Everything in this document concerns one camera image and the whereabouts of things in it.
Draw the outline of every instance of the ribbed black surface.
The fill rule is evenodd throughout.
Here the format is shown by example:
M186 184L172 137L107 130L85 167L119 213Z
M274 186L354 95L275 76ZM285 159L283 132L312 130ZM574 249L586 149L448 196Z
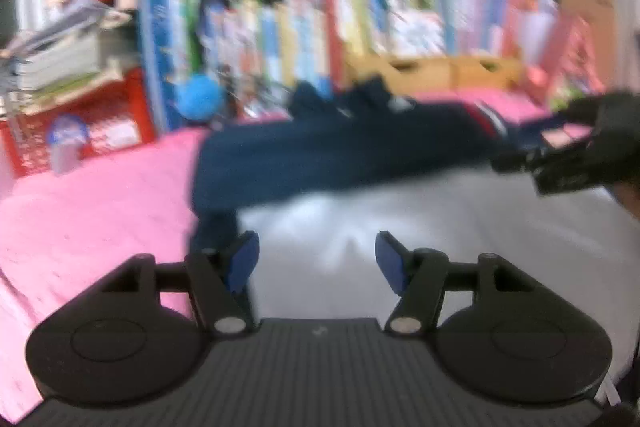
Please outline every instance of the ribbed black surface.
M217 344L181 388L137 407L85 410L49 400L24 427L582 427L590 401L519 409L453 382L420 341L393 339L375 320L265 320Z

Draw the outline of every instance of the white sheet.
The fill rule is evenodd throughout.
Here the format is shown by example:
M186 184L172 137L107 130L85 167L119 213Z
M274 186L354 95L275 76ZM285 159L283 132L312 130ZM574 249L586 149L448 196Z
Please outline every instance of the white sheet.
M527 176L457 171L340 193L308 194L241 213L260 235L252 277L260 317L377 317L398 298L374 257L388 230L410 249L475 262L493 251L597 320L633 356L640 320L640 223L604 191L538 198ZM448 297L447 316L469 303Z

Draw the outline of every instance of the white label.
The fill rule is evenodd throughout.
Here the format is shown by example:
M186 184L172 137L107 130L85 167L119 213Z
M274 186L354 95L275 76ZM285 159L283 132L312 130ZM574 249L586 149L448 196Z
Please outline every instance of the white label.
M120 122L105 130L107 145L112 149L123 149L140 143L138 126L132 120Z

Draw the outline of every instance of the blue plush toy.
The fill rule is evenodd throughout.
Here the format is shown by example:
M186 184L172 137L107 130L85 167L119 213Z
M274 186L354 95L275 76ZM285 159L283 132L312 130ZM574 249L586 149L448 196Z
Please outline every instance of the blue plush toy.
M175 107L192 122L207 123L223 104L222 88L206 74L194 74L184 85L175 88Z

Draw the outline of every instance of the pink bedsheet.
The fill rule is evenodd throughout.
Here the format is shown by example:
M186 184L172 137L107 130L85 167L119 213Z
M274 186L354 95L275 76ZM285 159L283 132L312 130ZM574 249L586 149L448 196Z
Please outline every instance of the pink bedsheet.
M482 100L508 120L543 112L496 91L423 100ZM185 130L145 148L89 160L75 172L17 182L0 203L0 414L17 421L40 396L24 362L34 326L135 253L180 260L193 222L192 163L204 132ZM184 296L165 304L187 311Z

